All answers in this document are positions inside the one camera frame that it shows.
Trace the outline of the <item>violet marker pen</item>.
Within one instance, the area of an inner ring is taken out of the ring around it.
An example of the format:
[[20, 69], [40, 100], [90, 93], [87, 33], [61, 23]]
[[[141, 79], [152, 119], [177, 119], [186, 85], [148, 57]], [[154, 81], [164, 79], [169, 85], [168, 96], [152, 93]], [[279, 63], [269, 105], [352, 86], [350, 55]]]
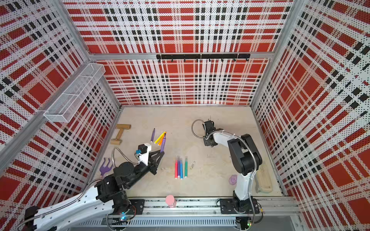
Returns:
[[160, 152], [164, 152], [165, 143], [166, 143], [166, 134], [165, 134], [165, 135], [164, 135], [164, 137], [163, 137]]

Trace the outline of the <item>orange marker pen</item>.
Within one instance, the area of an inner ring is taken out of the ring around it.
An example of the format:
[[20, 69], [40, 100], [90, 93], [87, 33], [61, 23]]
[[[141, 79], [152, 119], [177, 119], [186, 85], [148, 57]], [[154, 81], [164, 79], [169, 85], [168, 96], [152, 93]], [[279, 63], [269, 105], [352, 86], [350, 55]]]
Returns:
[[158, 142], [158, 145], [161, 146], [162, 145], [162, 142], [163, 142], [163, 139], [164, 139], [164, 136], [166, 135], [166, 133], [164, 132], [161, 136], [161, 139], [159, 140]]

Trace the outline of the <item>purple marker pen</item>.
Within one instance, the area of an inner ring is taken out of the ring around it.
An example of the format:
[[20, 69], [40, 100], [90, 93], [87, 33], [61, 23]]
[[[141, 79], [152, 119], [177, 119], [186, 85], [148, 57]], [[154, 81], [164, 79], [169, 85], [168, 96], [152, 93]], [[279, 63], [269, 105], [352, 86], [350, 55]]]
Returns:
[[153, 129], [153, 131], [152, 131], [152, 134], [151, 134], [150, 142], [153, 142], [153, 141], [154, 141], [154, 138], [155, 138], [155, 132], [156, 132], [156, 129], [154, 128], [154, 129]]

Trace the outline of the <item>yellow marker pen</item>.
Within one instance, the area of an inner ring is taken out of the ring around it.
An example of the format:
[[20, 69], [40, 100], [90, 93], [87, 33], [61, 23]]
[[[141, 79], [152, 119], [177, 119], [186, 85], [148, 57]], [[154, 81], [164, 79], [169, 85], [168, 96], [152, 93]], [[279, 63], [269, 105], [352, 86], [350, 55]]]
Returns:
[[158, 144], [159, 140], [161, 139], [162, 134], [155, 140], [155, 142], [154, 142], [155, 144]]

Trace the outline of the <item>blue marker pen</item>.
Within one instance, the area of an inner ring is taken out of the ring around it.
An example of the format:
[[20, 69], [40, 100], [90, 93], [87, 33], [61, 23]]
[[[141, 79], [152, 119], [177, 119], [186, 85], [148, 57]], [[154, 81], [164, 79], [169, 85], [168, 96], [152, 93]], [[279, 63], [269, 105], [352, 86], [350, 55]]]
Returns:
[[183, 161], [182, 159], [178, 159], [178, 178], [183, 179]]

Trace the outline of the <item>green marker pen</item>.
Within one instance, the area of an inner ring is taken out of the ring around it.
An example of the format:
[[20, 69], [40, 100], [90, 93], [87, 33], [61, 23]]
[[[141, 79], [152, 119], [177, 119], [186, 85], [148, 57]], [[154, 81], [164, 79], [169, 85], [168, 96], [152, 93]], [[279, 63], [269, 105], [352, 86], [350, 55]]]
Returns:
[[185, 157], [185, 170], [184, 170], [184, 178], [188, 177], [188, 157]]

